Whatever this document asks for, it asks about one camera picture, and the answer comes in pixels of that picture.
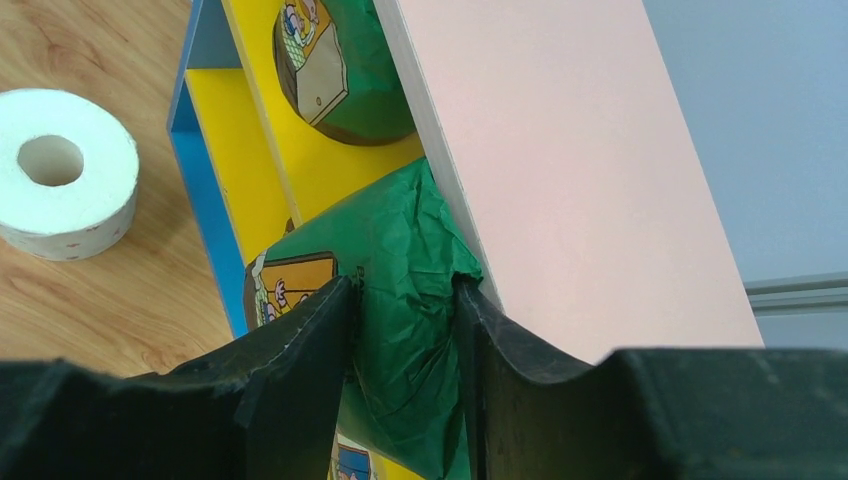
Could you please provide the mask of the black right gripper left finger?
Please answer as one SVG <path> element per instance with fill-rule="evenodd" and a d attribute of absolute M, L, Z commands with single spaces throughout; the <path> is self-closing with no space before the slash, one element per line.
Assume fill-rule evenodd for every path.
<path fill-rule="evenodd" d="M 166 374 L 1 365 L 5 479 L 324 479 L 355 289 L 336 278 L 271 323 Z"/>

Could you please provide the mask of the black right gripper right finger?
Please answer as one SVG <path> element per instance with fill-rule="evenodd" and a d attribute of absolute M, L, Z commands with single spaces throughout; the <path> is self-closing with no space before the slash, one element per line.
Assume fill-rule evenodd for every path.
<path fill-rule="evenodd" d="M 625 348 L 597 365 L 454 285 L 475 479 L 843 479 L 847 355 Z"/>

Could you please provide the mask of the plain green roll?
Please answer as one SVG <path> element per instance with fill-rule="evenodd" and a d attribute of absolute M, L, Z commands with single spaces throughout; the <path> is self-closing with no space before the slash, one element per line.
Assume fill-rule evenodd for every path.
<path fill-rule="evenodd" d="M 317 131 L 359 146 L 415 133 L 373 1 L 286 1 L 273 39 L 282 92 Z"/>

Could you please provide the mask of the cream roll blue picture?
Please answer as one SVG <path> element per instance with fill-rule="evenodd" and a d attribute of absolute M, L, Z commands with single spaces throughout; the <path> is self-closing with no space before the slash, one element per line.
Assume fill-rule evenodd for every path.
<path fill-rule="evenodd" d="M 378 470 L 367 449 L 340 433 L 336 433 L 331 451 L 328 479 L 377 480 Z"/>

